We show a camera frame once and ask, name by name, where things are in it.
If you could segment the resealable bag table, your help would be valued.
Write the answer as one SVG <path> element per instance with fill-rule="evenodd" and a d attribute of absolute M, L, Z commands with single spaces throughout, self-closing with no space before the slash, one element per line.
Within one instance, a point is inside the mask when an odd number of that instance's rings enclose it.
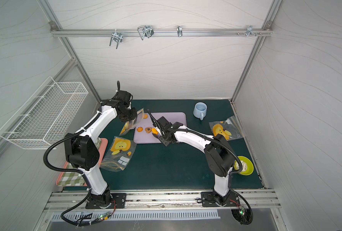
<path fill-rule="evenodd" d="M 130 130 L 133 130 L 144 119 L 144 114 L 143 108 L 138 110 L 135 119 L 126 122 L 119 135 L 126 135 Z"/>

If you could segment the clear resealable bag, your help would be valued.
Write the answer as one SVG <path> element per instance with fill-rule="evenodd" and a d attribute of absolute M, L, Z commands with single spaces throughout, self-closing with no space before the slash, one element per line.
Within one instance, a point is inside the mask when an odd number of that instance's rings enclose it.
<path fill-rule="evenodd" d="M 220 134 L 227 141 L 242 139 L 244 137 L 234 115 L 225 121 L 210 122 L 209 126 L 214 136 Z"/>

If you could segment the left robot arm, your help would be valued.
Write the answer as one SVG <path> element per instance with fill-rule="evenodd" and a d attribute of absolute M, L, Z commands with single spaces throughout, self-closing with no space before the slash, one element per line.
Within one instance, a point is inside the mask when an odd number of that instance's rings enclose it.
<path fill-rule="evenodd" d="M 129 92 L 121 90 L 121 84 L 117 82 L 115 95 L 100 102 L 96 115 L 88 123 L 76 133 L 66 134 L 62 140 L 52 144 L 44 153 L 43 162 L 49 169 L 57 172 L 78 173 L 85 180 L 88 191 L 86 197 L 60 215 L 62 220 L 75 227 L 98 224 L 112 216 L 112 213 L 106 213 L 94 220 L 89 220 L 88 216 L 84 216 L 74 221 L 68 219 L 65 215 L 86 201 L 92 202 L 100 208 L 115 205 L 115 200 L 110 193 L 110 187 L 99 169 L 100 153 L 96 143 L 104 128 L 116 117 L 119 117 L 122 122 L 136 119 L 137 112 L 131 107 L 132 99 L 133 96 Z M 55 167 L 48 160 L 49 153 L 62 143 L 65 147 L 66 161 L 72 165 L 70 169 Z"/>

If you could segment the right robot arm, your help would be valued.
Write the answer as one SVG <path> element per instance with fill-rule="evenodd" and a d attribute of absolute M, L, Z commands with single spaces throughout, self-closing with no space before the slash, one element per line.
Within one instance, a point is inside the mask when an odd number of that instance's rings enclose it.
<path fill-rule="evenodd" d="M 232 189 L 232 177 L 243 170 L 243 164 L 223 135 L 209 136 L 194 131 L 180 122 L 171 123 L 165 117 L 156 119 L 148 110 L 154 129 L 153 136 L 168 146 L 174 143 L 185 143 L 203 152 L 214 174 L 214 188 L 210 194 L 201 194 L 204 206 L 226 207 L 230 203 L 237 208 L 232 210 L 234 219 L 241 225 L 253 222 L 253 210 L 249 202 Z"/>

